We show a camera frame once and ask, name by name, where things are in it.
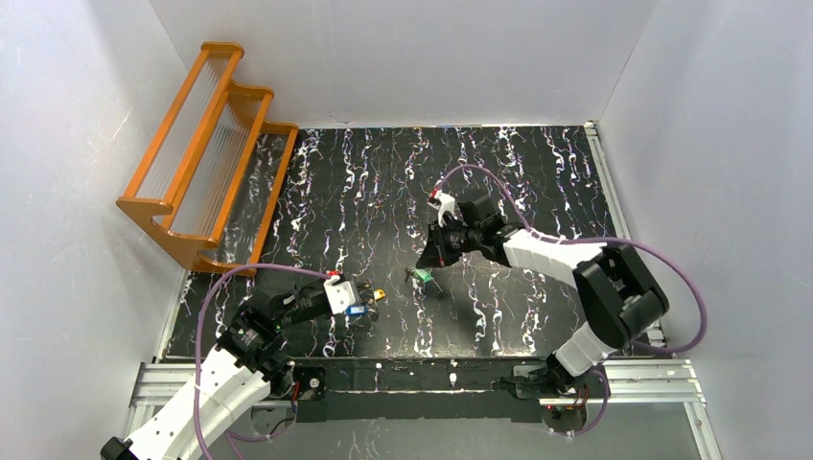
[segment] gray wall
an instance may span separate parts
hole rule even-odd
[[[188,66],[238,41],[238,76],[303,127],[582,124],[601,115],[654,3],[151,0]]]
[[[727,458],[813,448],[811,85],[813,3],[662,1],[599,123],[634,235],[708,298],[688,356]],[[666,282],[684,342],[697,313]]]
[[[124,430],[181,270],[114,202],[185,74],[146,0],[3,2],[0,458]]]

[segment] black marbled surface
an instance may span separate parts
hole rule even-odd
[[[279,143],[266,138],[258,144],[266,148]],[[303,130],[263,262],[342,270],[370,280],[387,297],[379,302],[376,323],[368,317],[348,321],[338,316],[288,329],[286,353],[546,356],[570,337],[584,320],[575,292],[528,270],[508,269],[471,254],[452,267],[434,270],[434,281],[427,286],[405,282],[404,268],[415,264],[432,219],[427,197],[442,173],[460,163],[477,163],[500,176],[529,220],[548,234],[614,234],[580,126]],[[499,190],[477,172],[453,177],[445,191],[461,197],[477,189],[488,192],[513,219]],[[250,207],[253,201],[247,202]],[[228,238],[255,229],[231,225]],[[215,279],[190,276],[166,358],[192,356],[197,312]],[[204,350],[256,289],[274,295],[297,280],[301,278],[276,272],[231,280],[217,297],[217,309],[207,316]]]

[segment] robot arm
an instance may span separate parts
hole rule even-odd
[[[355,283],[338,273],[268,301],[256,295],[218,339],[201,365],[200,427],[206,445],[218,439],[246,410],[271,391],[290,387],[293,363],[280,351],[281,331],[291,324],[357,309]],[[199,458],[193,420],[195,379],[126,440],[111,438],[103,460]]]
[[[504,222],[488,196],[457,203],[460,221],[449,211],[454,202],[439,191],[430,196],[438,221],[430,224],[418,268],[451,265],[479,250],[490,261],[531,269],[578,290],[587,322],[547,358],[541,381],[547,390],[566,391],[669,310],[632,246],[541,241],[521,224]]]

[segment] orange wooden rack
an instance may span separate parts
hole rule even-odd
[[[221,244],[260,133],[288,135],[251,255],[243,264],[260,260],[299,131],[297,125],[266,121],[274,97],[270,88],[232,80],[243,54],[237,43],[200,46],[144,158],[116,200],[122,211],[190,270],[221,273],[242,265],[210,256]]]

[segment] table surface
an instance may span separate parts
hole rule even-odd
[[[590,417],[598,404],[591,404]],[[284,415],[248,414],[231,429],[245,436],[267,432]],[[234,458],[225,436],[214,458]],[[237,443],[245,459],[301,460],[700,460],[681,403],[610,404],[602,422],[569,442],[542,424],[500,419],[344,420],[298,423],[270,443]]]
[[[275,170],[283,145],[274,136],[258,140],[255,153],[266,160],[249,175],[252,187],[267,187],[273,177],[268,171]],[[287,329],[285,353],[539,357],[570,337],[584,321],[575,291],[529,270],[492,264],[472,253],[435,269],[429,283],[405,282],[405,268],[414,266],[433,219],[427,197],[444,171],[461,163],[495,172],[525,216],[545,233],[566,238],[615,234],[581,126],[303,130],[262,262],[341,270],[382,288],[386,298],[378,303],[377,322],[339,315]],[[458,198],[488,193],[509,220],[516,220],[499,190],[479,172],[451,178],[445,191]],[[261,199],[245,200],[227,228],[229,241],[250,240],[257,214],[251,206]],[[190,274],[165,359],[192,356],[197,313],[218,276]],[[277,272],[230,280],[207,316],[203,349],[214,344],[254,292],[272,296],[305,281]]]

